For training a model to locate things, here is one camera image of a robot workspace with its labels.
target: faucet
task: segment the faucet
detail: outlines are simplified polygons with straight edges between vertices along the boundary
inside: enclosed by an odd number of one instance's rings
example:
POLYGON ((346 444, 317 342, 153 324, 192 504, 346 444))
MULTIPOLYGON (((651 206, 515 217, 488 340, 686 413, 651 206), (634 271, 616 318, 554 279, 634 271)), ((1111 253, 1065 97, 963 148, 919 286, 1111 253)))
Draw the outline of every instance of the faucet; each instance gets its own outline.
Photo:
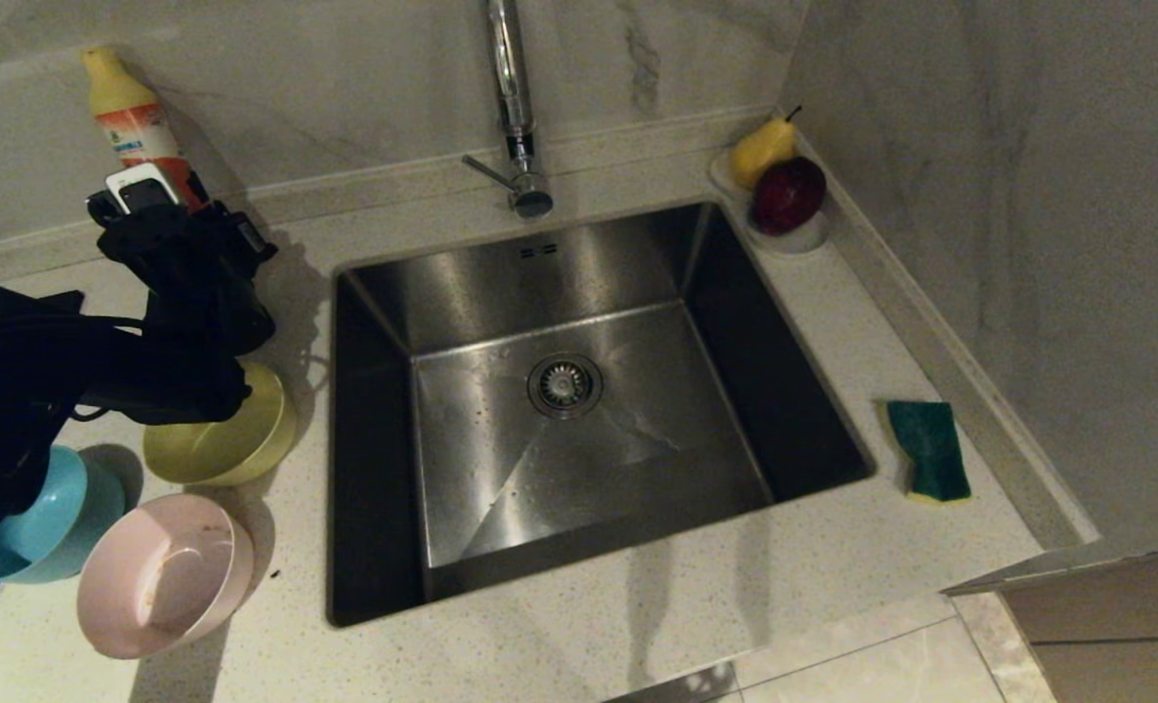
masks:
POLYGON ((504 177, 470 155, 462 156, 462 163, 507 190, 508 206, 519 218, 543 218, 552 210, 552 196, 549 196, 549 180, 540 171, 532 138, 535 116, 532 115, 532 95, 526 87, 526 58, 522 57, 522 36, 514 0, 489 0, 489 43, 493 76, 497 79, 499 124, 505 134, 505 151, 513 175, 504 177))

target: green sponge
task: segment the green sponge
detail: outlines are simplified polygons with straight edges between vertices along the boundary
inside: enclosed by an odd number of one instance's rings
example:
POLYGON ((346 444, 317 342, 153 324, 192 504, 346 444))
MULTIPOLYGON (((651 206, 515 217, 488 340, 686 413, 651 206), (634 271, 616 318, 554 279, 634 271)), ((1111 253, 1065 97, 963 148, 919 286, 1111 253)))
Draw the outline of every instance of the green sponge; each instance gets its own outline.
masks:
POLYGON ((913 459, 909 498, 951 503, 970 497, 962 446, 957 439, 953 407, 948 403, 891 401, 887 418, 896 441, 913 459))

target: sink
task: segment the sink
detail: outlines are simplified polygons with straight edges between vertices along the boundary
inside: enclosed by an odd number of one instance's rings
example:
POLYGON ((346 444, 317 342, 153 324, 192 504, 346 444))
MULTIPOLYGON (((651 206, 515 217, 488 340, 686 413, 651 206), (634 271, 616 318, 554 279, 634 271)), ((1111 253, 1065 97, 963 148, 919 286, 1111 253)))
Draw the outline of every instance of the sink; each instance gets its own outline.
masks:
POLYGON ((870 475, 716 204, 349 269, 334 320, 335 625, 870 475))

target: backsplash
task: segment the backsplash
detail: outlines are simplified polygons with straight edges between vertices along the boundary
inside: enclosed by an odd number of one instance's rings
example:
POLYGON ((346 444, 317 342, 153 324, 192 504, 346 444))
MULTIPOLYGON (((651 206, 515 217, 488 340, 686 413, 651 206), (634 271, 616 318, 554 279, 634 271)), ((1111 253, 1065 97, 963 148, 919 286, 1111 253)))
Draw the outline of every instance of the backsplash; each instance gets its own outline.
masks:
POLYGON ((1158 3, 815 3, 797 103, 1093 513, 1073 563, 1158 549, 1158 3))
MULTIPOLYGON (((807 0, 520 0, 549 140, 770 105, 807 0)), ((0 240, 116 169, 76 52, 119 47, 213 192, 498 146, 483 3, 0 3, 0 240)))

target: yellow bowl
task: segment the yellow bowl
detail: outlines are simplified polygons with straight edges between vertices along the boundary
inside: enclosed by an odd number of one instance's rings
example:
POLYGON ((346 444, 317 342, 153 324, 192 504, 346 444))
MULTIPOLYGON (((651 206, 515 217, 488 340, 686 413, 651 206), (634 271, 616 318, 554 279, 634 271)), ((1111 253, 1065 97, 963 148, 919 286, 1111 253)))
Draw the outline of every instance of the yellow bowl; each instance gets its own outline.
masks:
POLYGON ((284 459, 296 434, 296 410, 276 372, 241 364, 252 395, 222 423, 147 426, 146 467, 160 479, 190 485, 236 485, 284 459))

